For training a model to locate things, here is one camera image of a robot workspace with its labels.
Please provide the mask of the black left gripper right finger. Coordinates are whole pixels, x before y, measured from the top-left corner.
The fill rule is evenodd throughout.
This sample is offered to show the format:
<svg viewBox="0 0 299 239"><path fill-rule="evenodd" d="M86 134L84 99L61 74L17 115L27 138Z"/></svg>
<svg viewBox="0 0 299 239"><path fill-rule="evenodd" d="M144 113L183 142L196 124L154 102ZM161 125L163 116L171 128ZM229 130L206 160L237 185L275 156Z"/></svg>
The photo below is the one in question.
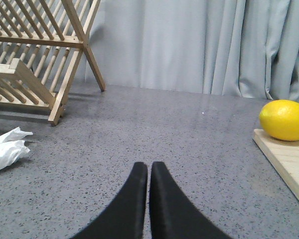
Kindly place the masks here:
<svg viewBox="0 0 299 239"><path fill-rule="evenodd" d="M229 239L190 202L163 162L154 162L149 191L153 239Z"/></svg>

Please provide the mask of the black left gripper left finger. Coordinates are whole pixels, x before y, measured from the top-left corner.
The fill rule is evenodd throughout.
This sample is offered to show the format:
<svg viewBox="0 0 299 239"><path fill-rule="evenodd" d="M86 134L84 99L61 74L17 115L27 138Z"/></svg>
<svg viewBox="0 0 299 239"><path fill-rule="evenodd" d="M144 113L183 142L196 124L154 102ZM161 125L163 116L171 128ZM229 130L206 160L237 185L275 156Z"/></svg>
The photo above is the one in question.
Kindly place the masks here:
<svg viewBox="0 0 299 239"><path fill-rule="evenodd" d="M146 210L148 169L136 162L121 190L74 239L141 239Z"/></svg>

